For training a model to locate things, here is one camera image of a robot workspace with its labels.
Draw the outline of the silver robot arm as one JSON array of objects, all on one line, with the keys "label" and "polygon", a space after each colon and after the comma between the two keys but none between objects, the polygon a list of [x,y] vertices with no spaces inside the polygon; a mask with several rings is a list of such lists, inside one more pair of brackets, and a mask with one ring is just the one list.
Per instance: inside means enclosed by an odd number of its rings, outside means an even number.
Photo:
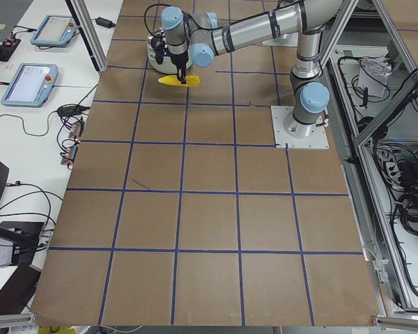
[{"label": "silver robot arm", "polygon": [[251,46],[268,46],[287,35],[297,36],[290,78],[295,106],[282,125],[293,138],[314,133],[320,115],[330,103],[330,92],[318,78],[323,71],[321,45],[325,24],[341,13],[342,1],[279,1],[275,8],[219,25],[215,13],[186,13],[166,5],[161,13],[160,42],[176,71],[160,79],[169,86],[199,84],[186,74],[189,65],[209,67],[217,56]]}]

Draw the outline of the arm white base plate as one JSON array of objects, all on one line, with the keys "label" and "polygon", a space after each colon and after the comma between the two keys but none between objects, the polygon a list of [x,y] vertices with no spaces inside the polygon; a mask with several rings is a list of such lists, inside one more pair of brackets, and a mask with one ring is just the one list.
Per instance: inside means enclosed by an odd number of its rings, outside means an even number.
[{"label": "arm white base plate", "polygon": [[298,123],[293,117],[293,106],[271,106],[272,127],[276,148],[296,150],[328,150],[330,148],[325,127]]},{"label": "arm white base plate", "polygon": [[271,47],[297,47],[298,33],[287,33],[279,38],[263,41],[261,44]]}]

